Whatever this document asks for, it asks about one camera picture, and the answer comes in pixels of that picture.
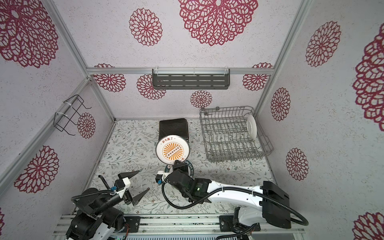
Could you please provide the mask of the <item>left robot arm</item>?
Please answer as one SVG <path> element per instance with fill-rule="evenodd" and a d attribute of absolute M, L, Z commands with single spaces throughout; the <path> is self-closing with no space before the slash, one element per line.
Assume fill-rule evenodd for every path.
<path fill-rule="evenodd" d="M 98 177 L 105 185 L 105 190 L 88 188 L 71 201 L 78 209 L 66 232 L 67 240 L 111 240 L 114 233 L 124 233 L 120 240 L 125 240 L 129 233 L 138 232 L 140 217 L 126 217 L 117 209 L 120 203 L 136 206 L 150 190 L 133 197 L 129 191 L 131 178 L 139 171 L 118 174 L 113 186 L 109 186 L 102 175 Z"/>

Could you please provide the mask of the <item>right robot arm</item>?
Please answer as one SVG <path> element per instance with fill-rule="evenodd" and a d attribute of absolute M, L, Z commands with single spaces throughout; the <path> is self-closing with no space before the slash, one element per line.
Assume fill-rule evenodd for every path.
<path fill-rule="evenodd" d="M 191 204 L 228 202 L 237 205 L 233 225 L 241 229 L 258 223 L 268 223 L 281 229 L 292 227 L 291 213 L 283 207 L 290 205 L 289 195 L 273 182 L 241 187 L 209 179 L 193 179 L 188 174 L 188 166 L 181 165 L 171 173 L 159 171 L 155 178 L 157 184 L 173 186 Z"/>

